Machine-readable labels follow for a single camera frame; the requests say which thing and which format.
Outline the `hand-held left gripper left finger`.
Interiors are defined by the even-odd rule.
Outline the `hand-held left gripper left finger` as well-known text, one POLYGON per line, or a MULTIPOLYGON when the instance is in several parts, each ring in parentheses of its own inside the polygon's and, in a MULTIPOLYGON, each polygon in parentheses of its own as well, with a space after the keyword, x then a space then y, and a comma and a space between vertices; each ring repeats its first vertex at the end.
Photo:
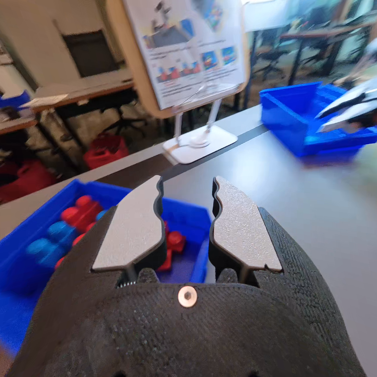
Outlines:
POLYGON ((153 176, 117 205, 92 272, 120 271, 134 283, 144 268, 158 269, 167 257, 163 214, 163 178, 153 176))

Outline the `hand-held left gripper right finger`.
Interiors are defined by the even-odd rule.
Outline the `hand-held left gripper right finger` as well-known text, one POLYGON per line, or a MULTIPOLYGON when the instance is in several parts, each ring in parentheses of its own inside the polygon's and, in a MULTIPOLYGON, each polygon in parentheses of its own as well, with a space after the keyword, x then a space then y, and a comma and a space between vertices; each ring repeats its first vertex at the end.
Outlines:
POLYGON ((213 216, 209 261, 215 279, 231 269, 236 282, 250 283, 255 271, 282 273, 283 267, 263 221, 249 196, 221 176, 213 178, 213 216))

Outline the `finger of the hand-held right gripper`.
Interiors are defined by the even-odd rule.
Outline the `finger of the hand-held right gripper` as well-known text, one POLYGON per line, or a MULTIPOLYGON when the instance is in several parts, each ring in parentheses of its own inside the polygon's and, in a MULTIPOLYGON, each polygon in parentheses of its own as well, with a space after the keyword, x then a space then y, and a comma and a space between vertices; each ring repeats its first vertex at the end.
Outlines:
POLYGON ((343 129, 345 132, 358 132, 361 129, 374 127, 377 124, 376 109, 376 102, 364 102, 351 106, 321 125, 319 132, 330 132, 337 129, 343 129))
POLYGON ((323 118, 334 112, 337 112, 346 107, 355 106, 361 103, 376 101, 377 99, 377 83, 363 82, 356 87, 353 87, 341 97, 330 103, 327 107, 321 110, 316 118, 323 118))

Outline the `heap of joined mega blocks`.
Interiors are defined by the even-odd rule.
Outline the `heap of joined mega blocks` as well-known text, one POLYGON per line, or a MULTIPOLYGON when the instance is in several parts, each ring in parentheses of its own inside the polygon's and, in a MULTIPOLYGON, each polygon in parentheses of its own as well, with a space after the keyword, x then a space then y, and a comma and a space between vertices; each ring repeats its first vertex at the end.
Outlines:
POLYGON ((45 238, 29 244, 26 254, 40 266, 57 269, 64 257, 103 217, 106 210, 90 195, 79 197, 75 205, 60 214, 60 220, 47 230, 45 238))

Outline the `blue plastic bin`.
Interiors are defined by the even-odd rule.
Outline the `blue plastic bin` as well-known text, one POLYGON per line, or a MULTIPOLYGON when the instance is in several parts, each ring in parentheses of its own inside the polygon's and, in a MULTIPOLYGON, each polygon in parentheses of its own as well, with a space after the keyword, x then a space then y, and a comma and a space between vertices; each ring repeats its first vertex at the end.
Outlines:
MULTIPOLYGON (((37 265, 26 254, 27 246, 46 236, 63 210, 83 195, 90 195, 104 210, 117 205, 131 189, 106 183, 73 180, 1 240, 0 339, 11 355, 23 342, 34 308, 54 272, 37 265)), ((163 198, 164 221, 170 231, 186 237, 182 255, 174 255, 172 269, 158 272, 163 283, 204 283, 207 273, 210 215, 204 207, 163 198)))
POLYGON ((331 116, 316 118, 345 89, 322 82, 310 82, 260 92, 261 120, 277 139, 296 157, 356 153, 363 146, 375 144, 376 128, 347 134, 342 130, 319 133, 331 116))

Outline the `wooden desk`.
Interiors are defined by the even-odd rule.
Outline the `wooden desk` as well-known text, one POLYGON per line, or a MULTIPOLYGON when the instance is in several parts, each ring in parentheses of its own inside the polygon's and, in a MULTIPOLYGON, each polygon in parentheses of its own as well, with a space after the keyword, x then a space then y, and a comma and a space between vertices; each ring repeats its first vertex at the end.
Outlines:
POLYGON ((342 27, 333 27, 333 28, 324 28, 317 29, 312 31, 301 31, 299 33, 284 33, 280 35, 280 40, 298 40, 299 48, 294 59, 294 63, 290 72, 290 77, 288 79, 288 86, 292 86, 295 82, 296 74, 299 69, 300 60, 304 45, 309 41, 314 39, 325 39, 329 40, 331 46, 331 52, 322 66, 320 71, 320 76, 327 77, 334 66, 338 53, 342 47, 343 41, 352 36, 351 32, 353 31, 362 31, 367 29, 371 31, 371 28, 376 25, 376 21, 365 22, 359 25, 354 26, 342 26, 342 27))

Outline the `red plastic jerrycan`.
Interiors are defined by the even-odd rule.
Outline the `red plastic jerrycan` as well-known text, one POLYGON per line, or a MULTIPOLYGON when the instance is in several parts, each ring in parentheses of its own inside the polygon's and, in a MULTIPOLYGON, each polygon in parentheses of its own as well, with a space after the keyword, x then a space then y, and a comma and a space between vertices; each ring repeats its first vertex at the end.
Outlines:
POLYGON ((14 162, 1 163, 0 202, 7 203, 57 183, 40 160, 24 161, 22 166, 14 162))
POLYGON ((111 133, 100 133, 89 145, 83 160, 90 170, 129 156, 124 138, 111 133))

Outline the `grey tripod plate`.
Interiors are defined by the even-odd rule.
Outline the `grey tripod plate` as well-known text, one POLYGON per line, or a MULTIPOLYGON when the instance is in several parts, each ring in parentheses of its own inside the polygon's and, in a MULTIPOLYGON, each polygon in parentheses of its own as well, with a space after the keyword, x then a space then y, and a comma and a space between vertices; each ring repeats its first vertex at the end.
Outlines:
POLYGON ((248 0, 242 3, 245 32, 276 29, 288 24, 290 0, 248 0))

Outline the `long grey table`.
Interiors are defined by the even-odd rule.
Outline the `long grey table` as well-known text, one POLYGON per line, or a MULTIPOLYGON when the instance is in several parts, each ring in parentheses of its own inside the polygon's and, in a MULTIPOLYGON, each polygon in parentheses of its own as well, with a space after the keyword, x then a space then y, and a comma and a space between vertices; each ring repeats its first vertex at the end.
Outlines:
POLYGON ((49 109, 65 106, 71 103, 90 100, 111 93, 119 92, 134 86, 132 75, 128 69, 102 73, 86 78, 80 78, 65 84, 51 83, 40 86, 35 93, 37 98, 66 95, 62 101, 45 106, 32 106, 26 111, 26 116, 16 120, 1 122, 0 134, 28 129, 37 125, 36 116, 49 109))

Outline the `printed instruction sheet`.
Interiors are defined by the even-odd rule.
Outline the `printed instruction sheet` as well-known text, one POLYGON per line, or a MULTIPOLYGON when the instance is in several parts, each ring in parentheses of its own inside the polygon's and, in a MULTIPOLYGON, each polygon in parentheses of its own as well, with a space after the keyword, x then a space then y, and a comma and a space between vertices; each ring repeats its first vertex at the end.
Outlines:
POLYGON ((242 1, 123 1, 161 110, 245 81, 242 1))

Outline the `instruction sheet on white stand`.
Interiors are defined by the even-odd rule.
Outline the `instruction sheet on white stand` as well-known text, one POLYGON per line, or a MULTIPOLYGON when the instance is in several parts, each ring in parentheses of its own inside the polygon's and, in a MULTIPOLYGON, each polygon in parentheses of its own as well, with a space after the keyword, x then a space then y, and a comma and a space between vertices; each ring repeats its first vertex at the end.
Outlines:
POLYGON ((161 110, 155 95, 153 85, 150 81, 147 66, 144 57, 141 53, 137 38, 135 36, 134 28, 130 16, 124 2, 121 0, 106 1, 106 11, 116 34, 120 48, 125 55, 126 62, 132 73, 134 87, 137 91, 138 97, 142 106, 149 115, 157 119, 167 119, 176 115, 179 112, 186 112, 197 107, 207 105, 218 99, 226 98, 231 95, 241 93, 248 84, 250 78, 251 68, 249 63, 249 48, 247 43, 247 33, 244 26, 244 10, 245 7, 241 5, 241 18, 239 25, 241 27, 242 51, 243 51, 243 68, 245 72, 245 79, 243 83, 230 87, 222 91, 206 94, 203 97, 195 100, 188 100, 183 105, 172 106, 161 110))

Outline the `black wall panel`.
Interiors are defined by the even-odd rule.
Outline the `black wall panel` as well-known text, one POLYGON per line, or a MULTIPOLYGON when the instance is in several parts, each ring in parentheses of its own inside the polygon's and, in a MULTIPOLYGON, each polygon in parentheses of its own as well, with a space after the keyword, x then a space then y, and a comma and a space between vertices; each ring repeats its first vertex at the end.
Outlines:
POLYGON ((81 78, 118 70, 102 30, 62 35, 81 78))

